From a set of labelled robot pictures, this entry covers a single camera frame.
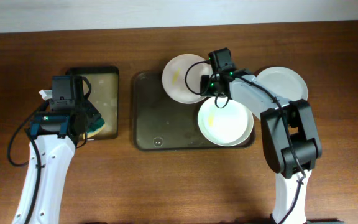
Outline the pink white plate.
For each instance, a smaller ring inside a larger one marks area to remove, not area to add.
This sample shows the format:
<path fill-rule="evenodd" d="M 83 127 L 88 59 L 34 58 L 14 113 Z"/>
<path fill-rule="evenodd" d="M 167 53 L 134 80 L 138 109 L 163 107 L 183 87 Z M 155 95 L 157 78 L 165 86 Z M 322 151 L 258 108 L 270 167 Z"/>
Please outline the pink white plate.
<path fill-rule="evenodd" d="M 182 54 L 169 61 L 162 73 L 162 85 L 167 95 L 173 100 L 183 104 L 198 103 L 204 96 L 192 93 L 185 84 L 186 71 L 196 62 L 204 58 L 194 54 Z M 202 75 L 211 75 L 212 68 L 207 63 L 195 65 L 187 76 L 188 86 L 196 93 L 200 92 Z"/>

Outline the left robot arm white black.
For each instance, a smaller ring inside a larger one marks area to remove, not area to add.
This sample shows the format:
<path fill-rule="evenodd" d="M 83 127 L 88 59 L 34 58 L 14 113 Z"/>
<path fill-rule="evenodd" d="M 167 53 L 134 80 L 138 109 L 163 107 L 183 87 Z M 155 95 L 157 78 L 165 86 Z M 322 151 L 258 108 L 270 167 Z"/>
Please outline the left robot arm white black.
<path fill-rule="evenodd" d="M 45 100 L 19 126 L 29 139 L 27 173 L 13 223 L 58 223 L 65 179 L 79 140 L 101 114 L 89 100 Z"/>

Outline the pale grey plate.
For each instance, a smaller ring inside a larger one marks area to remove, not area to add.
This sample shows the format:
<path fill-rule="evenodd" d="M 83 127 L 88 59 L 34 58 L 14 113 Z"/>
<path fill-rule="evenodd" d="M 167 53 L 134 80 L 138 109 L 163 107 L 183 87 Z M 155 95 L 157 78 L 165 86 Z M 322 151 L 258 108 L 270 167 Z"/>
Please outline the pale grey plate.
<path fill-rule="evenodd" d="M 277 95 L 292 101 L 308 99 L 308 87 L 304 79 L 290 68 L 266 68 L 256 76 L 256 80 Z"/>

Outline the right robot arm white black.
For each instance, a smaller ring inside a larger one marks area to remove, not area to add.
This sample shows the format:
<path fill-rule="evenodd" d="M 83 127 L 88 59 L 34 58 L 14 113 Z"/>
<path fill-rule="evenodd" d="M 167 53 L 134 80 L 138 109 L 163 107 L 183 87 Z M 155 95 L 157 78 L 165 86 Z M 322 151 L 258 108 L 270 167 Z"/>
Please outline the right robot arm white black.
<path fill-rule="evenodd" d="M 306 223 L 306 188 L 322 155 L 310 104 L 268 89 L 245 69 L 203 75 L 201 96 L 227 97 L 260 120 L 265 160 L 275 173 L 274 223 Z"/>

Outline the green yellow sponge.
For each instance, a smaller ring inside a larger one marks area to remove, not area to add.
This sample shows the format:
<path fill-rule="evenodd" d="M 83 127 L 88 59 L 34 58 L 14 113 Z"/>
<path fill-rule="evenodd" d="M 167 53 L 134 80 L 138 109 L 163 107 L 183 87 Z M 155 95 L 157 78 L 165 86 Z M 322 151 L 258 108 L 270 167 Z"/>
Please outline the green yellow sponge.
<path fill-rule="evenodd" d="M 97 121 L 92 123 L 86 129 L 86 132 L 82 135 L 83 139 L 85 139 L 85 137 L 90 138 L 90 137 L 93 137 L 93 136 L 97 135 L 98 133 L 100 133 L 104 129 L 104 127 L 105 127 L 104 119 L 99 118 Z"/>

